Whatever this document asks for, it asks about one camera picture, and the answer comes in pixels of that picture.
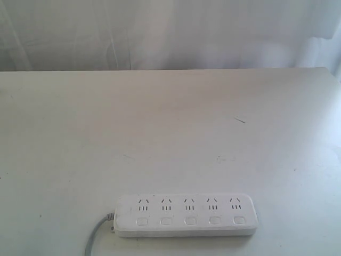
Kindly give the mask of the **white five-outlet power strip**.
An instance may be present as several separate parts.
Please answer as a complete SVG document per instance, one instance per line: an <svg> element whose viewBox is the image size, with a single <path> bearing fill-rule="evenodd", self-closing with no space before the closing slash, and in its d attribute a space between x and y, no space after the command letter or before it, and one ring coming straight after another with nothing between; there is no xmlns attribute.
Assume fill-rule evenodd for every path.
<svg viewBox="0 0 341 256"><path fill-rule="evenodd" d="M249 236L257 227L254 203L241 193L125 195L113 218L119 237Z"/></svg>

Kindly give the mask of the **white sheer curtain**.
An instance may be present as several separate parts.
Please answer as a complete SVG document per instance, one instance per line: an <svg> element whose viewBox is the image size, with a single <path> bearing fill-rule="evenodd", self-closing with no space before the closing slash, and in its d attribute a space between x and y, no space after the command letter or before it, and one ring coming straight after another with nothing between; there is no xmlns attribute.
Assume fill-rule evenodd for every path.
<svg viewBox="0 0 341 256"><path fill-rule="evenodd" d="M1 70L325 67L340 1L1 1Z"/></svg>

